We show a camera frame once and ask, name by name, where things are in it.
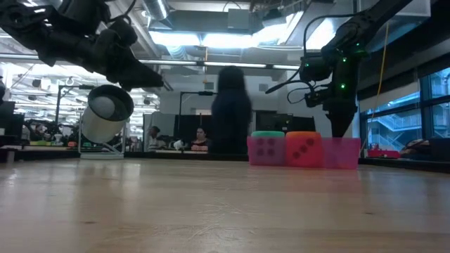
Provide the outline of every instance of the ceiling light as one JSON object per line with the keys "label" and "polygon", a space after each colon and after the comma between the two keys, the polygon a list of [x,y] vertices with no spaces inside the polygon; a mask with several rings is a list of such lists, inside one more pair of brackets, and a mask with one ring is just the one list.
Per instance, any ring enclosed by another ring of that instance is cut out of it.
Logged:
{"label": "ceiling light", "polygon": [[280,38],[286,29],[286,24],[271,25],[253,34],[253,39],[259,44],[261,42],[274,41]]}
{"label": "ceiling light", "polygon": [[197,65],[195,61],[189,60],[140,60],[144,64],[157,64],[157,65]]}
{"label": "ceiling light", "polygon": [[299,66],[294,65],[274,65],[275,70],[298,70]]}
{"label": "ceiling light", "polygon": [[294,32],[294,29],[297,27],[298,22],[300,22],[303,13],[304,13],[303,11],[299,11],[295,14],[290,14],[289,16],[286,17],[286,22],[288,26],[284,30],[284,33],[280,36],[280,39],[278,40],[278,45],[286,43],[290,35]]}
{"label": "ceiling light", "polygon": [[196,34],[175,32],[149,32],[153,42],[164,46],[198,46],[200,40]]}
{"label": "ceiling light", "polygon": [[249,34],[206,34],[203,46],[211,48],[250,48],[257,46]]}
{"label": "ceiling light", "polygon": [[15,113],[26,113],[27,111],[26,111],[26,110],[23,110],[23,109],[20,109],[20,108],[18,108],[18,109],[15,109],[15,110],[14,110],[14,112],[15,112]]}
{"label": "ceiling light", "polygon": [[265,64],[256,64],[256,63],[216,63],[216,62],[205,62],[205,65],[206,66],[217,66],[217,67],[236,66],[236,67],[266,68]]}
{"label": "ceiling light", "polygon": [[307,49],[322,49],[335,36],[333,22],[326,18],[311,34],[307,41]]}

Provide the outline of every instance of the staircase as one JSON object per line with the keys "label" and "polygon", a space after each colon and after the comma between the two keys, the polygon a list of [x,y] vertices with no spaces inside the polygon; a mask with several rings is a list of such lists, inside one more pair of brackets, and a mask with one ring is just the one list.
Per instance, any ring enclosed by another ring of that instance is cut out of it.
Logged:
{"label": "staircase", "polygon": [[371,137],[371,143],[378,143],[379,145],[382,146],[389,146],[396,151],[400,151],[404,147],[404,145],[401,144],[400,142],[395,141],[390,137],[384,138],[380,134],[373,134]]}
{"label": "staircase", "polygon": [[373,119],[387,127],[390,131],[405,131],[411,129],[419,129],[422,126],[421,115],[411,115],[407,117],[399,117],[397,115],[386,115]]}

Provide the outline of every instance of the wire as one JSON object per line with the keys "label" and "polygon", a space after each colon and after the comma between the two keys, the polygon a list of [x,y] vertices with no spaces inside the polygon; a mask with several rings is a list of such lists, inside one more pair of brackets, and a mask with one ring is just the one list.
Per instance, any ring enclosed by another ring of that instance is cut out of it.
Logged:
{"label": "wire", "polygon": [[239,7],[240,10],[242,10],[242,8],[240,7],[240,5],[238,3],[236,3],[235,1],[227,1],[224,5],[224,8],[222,9],[222,12],[225,11],[225,7],[229,4],[229,3],[233,3],[235,5],[237,5]]}
{"label": "wire", "polygon": [[296,84],[296,83],[306,84],[308,86],[307,89],[309,89],[311,92],[314,92],[314,87],[308,82],[304,82],[304,81],[300,81],[300,80],[296,80],[296,81],[288,80],[286,82],[282,82],[281,84],[277,84],[277,85],[273,86],[272,88],[268,89],[266,91],[266,94],[270,94],[270,93],[280,89],[281,87],[283,87],[283,86],[285,86],[287,84]]}
{"label": "wire", "polygon": [[115,21],[119,20],[120,18],[124,18],[128,21],[129,24],[131,24],[131,18],[129,18],[128,14],[133,10],[134,6],[136,5],[136,1],[137,0],[133,0],[131,5],[128,7],[128,9],[122,15],[118,15],[115,18],[111,18],[111,19],[109,19],[108,22],[115,22]]}
{"label": "wire", "polygon": [[356,16],[356,15],[362,13],[362,12],[364,12],[364,11],[360,11],[360,12],[352,13],[352,14],[342,14],[342,15],[322,15],[322,16],[313,18],[311,21],[309,21],[307,26],[304,28],[304,32],[303,32],[303,56],[306,56],[306,54],[307,54],[307,32],[308,32],[309,26],[312,25],[313,22],[316,22],[317,20],[322,19],[322,18],[350,18],[350,17]]}
{"label": "wire", "polygon": [[[385,60],[386,60],[386,49],[387,49],[387,39],[388,38],[389,38],[389,22],[387,22],[387,24],[386,24],[385,47],[382,51],[380,82],[378,84],[378,92],[377,92],[377,96],[375,98],[375,105],[373,106],[373,109],[372,109],[371,122],[373,122],[373,118],[375,117],[375,110],[378,107],[378,99],[379,99],[380,93],[381,93],[381,85],[383,84],[383,74],[385,72]],[[367,140],[368,140],[368,133],[370,131],[371,131],[371,127],[369,126],[367,129],[366,139],[364,140],[363,144],[361,145],[361,149],[360,149],[359,153],[363,152],[364,146],[366,145]]]}
{"label": "wire", "polygon": [[19,79],[17,81],[15,81],[13,85],[11,85],[10,89],[14,88],[15,85],[17,85],[20,81],[22,81],[24,78],[26,78],[34,66],[35,66],[35,64],[31,65],[31,67],[28,68],[28,70],[21,77],[19,77]]}
{"label": "wire", "polygon": [[[289,97],[290,97],[290,94],[291,94],[292,92],[294,92],[294,91],[300,91],[300,90],[305,90],[305,89],[311,89],[311,87],[309,87],[311,84],[309,84],[309,83],[305,83],[305,84],[307,84],[308,87],[304,87],[304,88],[296,88],[296,89],[293,89],[292,91],[289,91],[289,92],[288,92],[288,95],[286,96],[286,98],[288,99],[289,104],[294,105],[294,104],[300,103],[300,102],[302,102],[303,100],[306,99],[306,98],[302,98],[302,99],[300,99],[299,101],[292,102],[292,101],[290,100],[290,98],[289,98]],[[312,89],[313,89],[313,91],[314,91],[315,88],[319,88],[319,87],[320,87],[320,86],[316,86],[316,84],[314,83],[314,85],[312,86]]]}

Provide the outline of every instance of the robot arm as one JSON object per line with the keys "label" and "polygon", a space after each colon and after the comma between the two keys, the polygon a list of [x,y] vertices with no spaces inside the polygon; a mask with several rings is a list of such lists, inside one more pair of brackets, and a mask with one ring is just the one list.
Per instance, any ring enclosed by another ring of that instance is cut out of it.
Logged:
{"label": "robot arm", "polygon": [[357,112],[355,105],[360,62],[376,32],[412,0],[379,0],[340,26],[320,53],[306,53],[300,66],[302,82],[322,81],[333,73],[327,89],[306,94],[308,107],[323,105],[334,137],[344,136]]}
{"label": "robot arm", "polygon": [[[110,18],[111,0],[64,0],[53,6],[26,7],[16,0],[0,1],[0,27],[47,65],[66,60],[106,76],[123,89],[160,87],[162,77],[135,59],[130,46],[137,41],[124,17]],[[108,29],[96,34],[101,22]]]}

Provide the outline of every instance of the glass window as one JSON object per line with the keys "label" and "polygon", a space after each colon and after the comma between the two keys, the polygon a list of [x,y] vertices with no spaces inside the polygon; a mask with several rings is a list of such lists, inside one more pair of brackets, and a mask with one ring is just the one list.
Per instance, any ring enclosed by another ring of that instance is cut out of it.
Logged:
{"label": "glass window", "polygon": [[433,106],[433,137],[450,138],[450,103]]}
{"label": "glass window", "polygon": [[[410,105],[412,103],[419,103],[419,101],[420,101],[420,92],[417,91],[417,92],[411,93],[409,95],[406,95],[406,96],[404,96],[402,98],[398,98],[396,100],[392,100],[389,103],[386,103],[384,105],[380,105],[380,106],[377,107],[375,112],[380,112],[380,111],[383,111],[383,110],[389,110],[389,109],[392,109],[392,108],[398,108],[398,107],[401,107],[403,105]],[[373,110],[370,109],[370,110],[367,111],[367,114],[369,115],[372,112],[373,112]]]}
{"label": "glass window", "polygon": [[430,75],[433,98],[450,95],[450,67]]}
{"label": "glass window", "polygon": [[368,144],[383,150],[400,151],[408,142],[422,137],[420,110],[409,110],[368,119]]}

